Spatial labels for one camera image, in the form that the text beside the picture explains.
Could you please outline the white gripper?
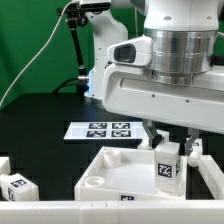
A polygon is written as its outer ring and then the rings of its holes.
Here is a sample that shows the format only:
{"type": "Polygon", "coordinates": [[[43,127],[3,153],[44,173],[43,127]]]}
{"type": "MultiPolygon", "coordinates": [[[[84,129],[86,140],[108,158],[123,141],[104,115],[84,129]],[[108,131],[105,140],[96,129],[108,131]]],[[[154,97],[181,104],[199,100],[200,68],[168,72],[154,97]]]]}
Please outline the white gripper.
{"type": "Polygon", "coordinates": [[[147,119],[142,125],[152,148],[162,141],[153,121],[188,127],[189,156],[199,130],[224,134],[224,68],[196,75],[191,85],[171,85],[153,80],[147,68],[112,64],[104,75],[103,106],[147,119]]]}

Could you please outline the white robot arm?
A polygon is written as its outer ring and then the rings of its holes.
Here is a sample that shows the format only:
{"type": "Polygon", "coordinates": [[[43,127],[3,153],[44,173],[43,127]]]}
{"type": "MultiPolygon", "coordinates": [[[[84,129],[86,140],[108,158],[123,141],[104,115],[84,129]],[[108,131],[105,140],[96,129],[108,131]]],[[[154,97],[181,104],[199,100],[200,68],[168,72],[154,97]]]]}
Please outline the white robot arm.
{"type": "Polygon", "coordinates": [[[214,45],[224,0],[131,0],[145,14],[142,36],[107,49],[106,110],[186,127],[191,153],[199,132],[224,134],[224,65],[214,45]]]}

